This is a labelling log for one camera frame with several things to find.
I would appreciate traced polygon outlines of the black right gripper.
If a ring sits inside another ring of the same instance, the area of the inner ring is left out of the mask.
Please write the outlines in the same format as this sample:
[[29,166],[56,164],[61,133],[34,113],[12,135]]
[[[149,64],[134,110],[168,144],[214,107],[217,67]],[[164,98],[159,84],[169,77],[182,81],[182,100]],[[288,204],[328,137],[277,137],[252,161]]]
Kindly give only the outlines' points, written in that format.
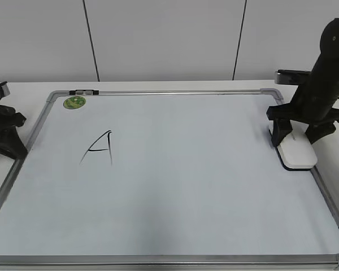
[[339,81],[309,82],[297,87],[289,103],[270,106],[267,117],[273,120],[273,146],[277,147],[292,132],[290,120],[311,124],[306,129],[306,137],[311,144],[334,133],[334,123],[328,122],[339,123],[339,109],[332,107],[338,97]]

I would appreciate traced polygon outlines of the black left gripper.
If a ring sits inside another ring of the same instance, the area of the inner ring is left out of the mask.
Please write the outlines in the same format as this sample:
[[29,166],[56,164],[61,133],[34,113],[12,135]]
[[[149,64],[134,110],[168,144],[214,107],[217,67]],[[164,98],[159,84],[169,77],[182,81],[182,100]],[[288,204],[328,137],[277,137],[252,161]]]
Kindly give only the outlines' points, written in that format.
[[11,159],[25,159],[28,151],[21,141],[16,127],[21,127],[26,118],[13,107],[0,105],[0,154]]

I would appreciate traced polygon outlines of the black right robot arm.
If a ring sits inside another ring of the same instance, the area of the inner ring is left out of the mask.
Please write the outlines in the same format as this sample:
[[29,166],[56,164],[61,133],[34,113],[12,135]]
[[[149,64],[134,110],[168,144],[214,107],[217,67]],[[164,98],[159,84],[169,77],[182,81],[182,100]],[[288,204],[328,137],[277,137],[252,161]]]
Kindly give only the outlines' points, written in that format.
[[305,135],[310,143],[335,132],[339,123],[339,18],[323,30],[320,55],[311,71],[280,69],[275,83],[294,85],[296,91],[289,103],[271,106],[267,117],[273,122],[271,141],[277,147],[292,132],[291,121],[307,124]]

